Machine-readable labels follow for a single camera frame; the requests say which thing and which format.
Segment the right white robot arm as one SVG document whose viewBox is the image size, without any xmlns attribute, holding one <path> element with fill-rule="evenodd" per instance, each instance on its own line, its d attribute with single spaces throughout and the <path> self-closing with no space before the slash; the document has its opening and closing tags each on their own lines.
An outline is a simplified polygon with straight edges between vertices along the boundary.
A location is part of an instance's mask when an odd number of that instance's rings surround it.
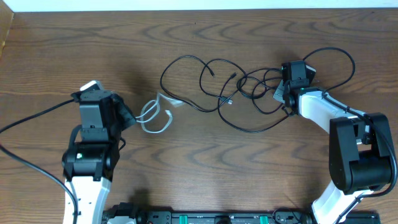
<svg viewBox="0 0 398 224">
<path fill-rule="evenodd" d="M 331 182 L 312 203 L 307 222 L 343 223 L 362 199 L 388 194 L 397 183 L 397 159 L 387 117 L 354 110 L 310 84 L 316 74 L 303 60 L 282 64 L 274 99 L 329 135 Z"/>
</svg>

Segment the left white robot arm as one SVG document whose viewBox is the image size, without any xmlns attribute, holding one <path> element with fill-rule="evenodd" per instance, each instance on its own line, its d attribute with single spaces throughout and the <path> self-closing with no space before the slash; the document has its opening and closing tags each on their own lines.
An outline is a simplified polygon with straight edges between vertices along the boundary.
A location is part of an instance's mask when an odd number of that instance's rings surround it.
<svg viewBox="0 0 398 224">
<path fill-rule="evenodd" d="M 64 223 L 101 223 L 120 158 L 121 133 L 136 120 L 123 99 L 108 90 L 73 93 L 81 124 L 70 136 L 62 157 L 65 176 Z"/>
</svg>

